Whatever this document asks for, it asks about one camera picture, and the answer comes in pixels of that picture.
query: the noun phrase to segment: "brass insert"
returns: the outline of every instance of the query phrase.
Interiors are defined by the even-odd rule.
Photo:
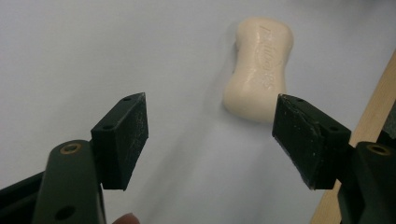
[[[61,153],[64,155],[69,155],[78,152],[81,149],[81,144],[71,143],[61,148]]]
[[[390,154],[392,154],[388,148],[382,147],[379,145],[369,145],[369,146],[367,146],[367,148],[370,151],[372,151],[378,155],[381,155],[381,156],[390,156]]]

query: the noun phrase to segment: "wooden edge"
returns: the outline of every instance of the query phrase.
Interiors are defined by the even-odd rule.
[[[396,50],[379,79],[375,91],[364,110],[349,144],[353,147],[361,141],[376,142],[389,111],[396,100]],[[337,181],[334,189],[326,190],[312,216],[311,224],[334,224],[341,222],[337,193],[341,184]]]

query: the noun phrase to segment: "finger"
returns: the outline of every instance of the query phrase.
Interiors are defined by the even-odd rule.
[[[140,224],[139,219],[134,216],[132,213],[123,215],[118,218],[113,224]]]

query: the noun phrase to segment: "white soap bar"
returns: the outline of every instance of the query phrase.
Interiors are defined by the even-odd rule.
[[[223,93],[225,107],[244,119],[273,122],[277,96],[286,93],[284,70],[292,45],[290,28],[280,21],[242,21],[236,67]]]

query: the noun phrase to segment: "white table surface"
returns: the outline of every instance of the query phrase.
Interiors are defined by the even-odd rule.
[[[271,124],[221,105],[251,16],[293,31],[288,93],[353,130],[395,49],[396,1],[1,1],[0,189],[144,91],[149,139],[128,189],[105,191],[109,223],[307,223],[323,191]]]

